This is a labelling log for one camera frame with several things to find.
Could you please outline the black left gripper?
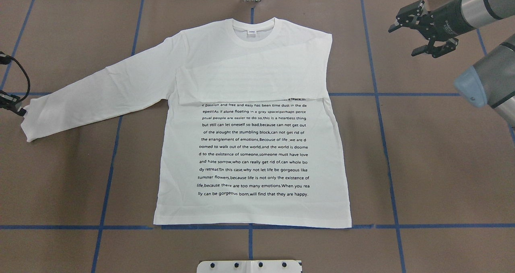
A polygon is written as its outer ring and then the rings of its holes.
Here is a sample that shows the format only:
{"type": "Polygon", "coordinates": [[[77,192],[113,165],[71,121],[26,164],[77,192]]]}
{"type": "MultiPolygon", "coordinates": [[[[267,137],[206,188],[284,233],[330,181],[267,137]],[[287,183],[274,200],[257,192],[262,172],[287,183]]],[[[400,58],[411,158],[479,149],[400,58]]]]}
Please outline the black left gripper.
{"type": "Polygon", "coordinates": [[[22,107],[20,97],[7,94],[3,90],[0,90],[0,108],[11,111],[20,117],[26,114],[26,110],[22,107]]]}

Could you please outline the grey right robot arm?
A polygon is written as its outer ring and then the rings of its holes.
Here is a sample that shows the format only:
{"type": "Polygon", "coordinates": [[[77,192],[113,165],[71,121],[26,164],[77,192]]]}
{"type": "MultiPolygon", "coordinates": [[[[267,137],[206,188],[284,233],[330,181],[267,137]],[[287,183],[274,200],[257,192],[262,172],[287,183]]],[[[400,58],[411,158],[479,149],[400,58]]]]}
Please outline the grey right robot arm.
{"type": "MultiPolygon", "coordinates": [[[[419,31],[428,43],[415,48],[411,55],[441,57],[456,50],[459,35],[511,18],[514,11],[514,0],[452,0],[434,10],[428,10],[420,0],[402,7],[388,31],[402,27],[419,31]]],[[[454,87],[473,106],[491,107],[514,127],[514,64],[511,35],[457,77],[454,87]]]]}

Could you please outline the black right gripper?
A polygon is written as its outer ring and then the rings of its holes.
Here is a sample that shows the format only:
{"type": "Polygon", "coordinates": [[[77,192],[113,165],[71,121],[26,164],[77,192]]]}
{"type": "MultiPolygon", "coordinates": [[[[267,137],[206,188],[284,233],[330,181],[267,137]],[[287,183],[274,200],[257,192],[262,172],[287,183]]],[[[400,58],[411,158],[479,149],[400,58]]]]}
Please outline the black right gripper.
{"type": "Polygon", "coordinates": [[[454,22],[449,20],[449,9],[438,8],[426,14],[425,1],[419,0],[398,11],[396,21],[388,28],[388,33],[401,27],[418,30],[429,42],[413,49],[411,56],[425,53],[436,58],[454,51],[458,45],[457,34],[450,23],[454,22]]]}

